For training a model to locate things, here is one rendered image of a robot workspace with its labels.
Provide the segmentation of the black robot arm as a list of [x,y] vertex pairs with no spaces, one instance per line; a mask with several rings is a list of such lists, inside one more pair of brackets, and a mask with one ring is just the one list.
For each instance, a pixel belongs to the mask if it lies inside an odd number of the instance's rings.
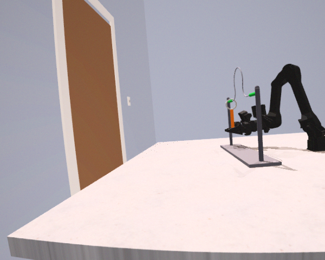
[[[271,128],[277,128],[282,124],[280,113],[281,92],[282,86],[289,82],[301,112],[301,119],[298,119],[300,128],[308,135],[307,150],[323,152],[325,151],[325,128],[321,126],[321,122],[312,111],[301,80],[300,68],[294,64],[286,64],[282,68],[282,71],[278,73],[271,83],[271,98],[268,114],[265,110],[265,104],[261,105],[262,130],[264,133],[268,133]],[[242,111],[238,115],[241,118],[241,123],[251,123],[253,121],[250,120],[252,117],[251,113]]]

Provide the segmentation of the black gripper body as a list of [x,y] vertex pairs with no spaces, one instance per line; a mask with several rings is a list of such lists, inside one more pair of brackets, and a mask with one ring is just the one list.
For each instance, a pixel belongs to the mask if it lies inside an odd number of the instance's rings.
[[[237,125],[240,123],[239,121],[236,121]],[[252,132],[257,131],[257,123],[255,120],[253,120],[251,123],[248,122],[242,122],[242,130],[245,135],[250,135]]]

